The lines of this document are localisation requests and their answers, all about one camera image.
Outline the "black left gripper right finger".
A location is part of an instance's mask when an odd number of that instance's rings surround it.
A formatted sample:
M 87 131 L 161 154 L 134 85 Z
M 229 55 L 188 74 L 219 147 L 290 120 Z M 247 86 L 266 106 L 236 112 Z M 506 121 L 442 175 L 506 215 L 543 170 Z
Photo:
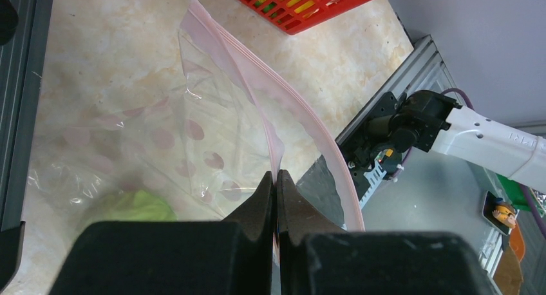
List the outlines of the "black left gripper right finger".
M 447 232 L 348 232 L 276 180 L 283 294 L 494 294 L 470 245 Z

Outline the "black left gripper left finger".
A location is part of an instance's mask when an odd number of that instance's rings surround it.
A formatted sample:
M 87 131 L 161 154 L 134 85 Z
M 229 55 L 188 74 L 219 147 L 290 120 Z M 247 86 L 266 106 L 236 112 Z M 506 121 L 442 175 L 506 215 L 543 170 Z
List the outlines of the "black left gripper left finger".
M 269 294 L 274 179 L 220 221 L 97 222 L 77 238 L 51 294 Z

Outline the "green cabbage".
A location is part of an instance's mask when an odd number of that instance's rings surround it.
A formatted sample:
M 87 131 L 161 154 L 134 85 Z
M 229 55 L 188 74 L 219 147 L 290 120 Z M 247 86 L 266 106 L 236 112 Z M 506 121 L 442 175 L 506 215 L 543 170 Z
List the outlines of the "green cabbage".
M 85 213 L 83 221 L 172 222 L 177 216 L 162 197 L 138 190 L 102 197 Z

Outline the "clear zip top bag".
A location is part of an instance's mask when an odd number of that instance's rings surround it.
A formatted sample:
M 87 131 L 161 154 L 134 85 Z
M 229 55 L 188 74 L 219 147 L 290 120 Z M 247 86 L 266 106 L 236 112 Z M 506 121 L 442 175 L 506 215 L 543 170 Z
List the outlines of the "clear zip top bag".
M 334 140 L 309 103 L 198 0 L 178 41 L 182 83 L 146 106 L 69 120 L 37 136 L 27 192 L 67 237 L 102 197 L 162 197 L 177 220 L 220 220 L 266 172 L 300 179 Z

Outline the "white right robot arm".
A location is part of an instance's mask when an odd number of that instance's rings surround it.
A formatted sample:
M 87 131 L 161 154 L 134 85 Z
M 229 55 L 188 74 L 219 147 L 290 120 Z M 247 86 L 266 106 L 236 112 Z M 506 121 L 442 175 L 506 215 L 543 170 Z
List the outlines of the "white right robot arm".
M 402 148 L 461 158 L 533 189 L 545 189 L 545 140 L 492 121 L 432 91 L 408 98 L 388 134 L 413 128 Z M 283 294 L 490 294 L 470 246 L 452 233 L 369 233 L 356 190 L 333 140 L 318 146 L 334 177 L 346 227 L 326 219 L 278 173 L 277 216 Z

